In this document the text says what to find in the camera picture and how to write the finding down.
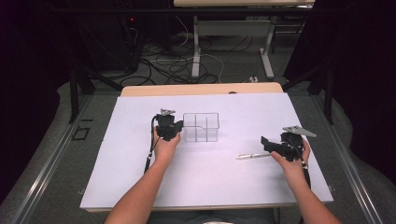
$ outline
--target cable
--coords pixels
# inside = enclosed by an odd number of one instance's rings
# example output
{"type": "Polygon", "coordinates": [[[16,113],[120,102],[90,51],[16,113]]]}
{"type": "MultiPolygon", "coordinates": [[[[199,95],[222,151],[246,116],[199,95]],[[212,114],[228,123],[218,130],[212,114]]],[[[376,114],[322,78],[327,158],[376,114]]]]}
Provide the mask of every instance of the cable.
{"type": "Polygon", "coordinates": [[[150,147],[149,147],[148,157],[146,158],[145,172],[149,169],[149,164],[151,162],[151,157],[152,157],[152,151],[157,146],[157,143],[160,140],[160,138],[158,138],[157,141],[154,144],[154,120],[156,120],[157,118],[158,118],[158,116],[156,115],[151,120],[151,144],[150,144],[150,147]]]}

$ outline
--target metal stand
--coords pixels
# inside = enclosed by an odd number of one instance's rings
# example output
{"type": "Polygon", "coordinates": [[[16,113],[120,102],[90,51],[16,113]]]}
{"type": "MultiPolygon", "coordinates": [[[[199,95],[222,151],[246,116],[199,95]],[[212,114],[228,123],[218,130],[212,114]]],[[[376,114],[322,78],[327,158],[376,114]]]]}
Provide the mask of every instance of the metal stand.
{"type": "Polygon", "coordinates": [[[199,48],[200,35],[255,35],[266,36],[264,48],[260,49],[262,64],[267,78],[273,79],[274,73],[268,58],[271,41],[276,26],[276,17],[270,21],[198,21],[194,17],[194,59],[192,65],[192,77],[199,76],[199,62],[201,49],[199,48]]]}

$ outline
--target handheld controller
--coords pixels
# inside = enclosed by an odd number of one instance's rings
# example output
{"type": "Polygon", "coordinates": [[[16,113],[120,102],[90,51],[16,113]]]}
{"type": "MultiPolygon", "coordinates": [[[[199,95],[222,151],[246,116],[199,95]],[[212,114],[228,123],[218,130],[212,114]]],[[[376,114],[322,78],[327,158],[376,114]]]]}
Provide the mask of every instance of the handheld controller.
{"type": "Polygon", "coordinates": [[[171,115],[173,113],[175,113],[174,110],[161,109],[161,114],[156,116],[158,121],[157,134],[165,141],[170,141],[183,129],[183,120],[175,123],[175,116],[171,115]]]}
{"type": "Polygon", "coordinates": [[[299,134],[282,133],[280,135],[282,144],[272,143],[262,136],[264,150],[268,152],[275,151],[287,161],[300,159],[303,154],[303,138],[299,134]]]}

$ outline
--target pen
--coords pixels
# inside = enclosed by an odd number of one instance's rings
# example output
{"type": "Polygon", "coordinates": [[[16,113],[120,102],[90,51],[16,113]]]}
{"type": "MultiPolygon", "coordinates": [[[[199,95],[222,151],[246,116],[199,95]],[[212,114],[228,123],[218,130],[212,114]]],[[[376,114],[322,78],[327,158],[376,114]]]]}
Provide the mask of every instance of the pen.
{"type": "Polygon", "coordinates": [[[240,154],[236,157],[237,160],[256,159],[261,157],[271,156],[270,153],[256,153],[256,154],[240,154]]]}

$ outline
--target clear plastic box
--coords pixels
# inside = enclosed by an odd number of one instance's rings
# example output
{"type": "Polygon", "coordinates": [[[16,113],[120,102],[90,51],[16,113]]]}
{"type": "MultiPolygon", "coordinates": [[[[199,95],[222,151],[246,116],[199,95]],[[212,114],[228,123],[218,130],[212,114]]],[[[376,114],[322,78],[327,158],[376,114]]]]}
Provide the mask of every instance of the clear plastic box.
{"type": "Polygon", "coordinates": [[[183,115],[186,142],[217,142],[219,134],[218,113],[186,113],[183,115]]]}

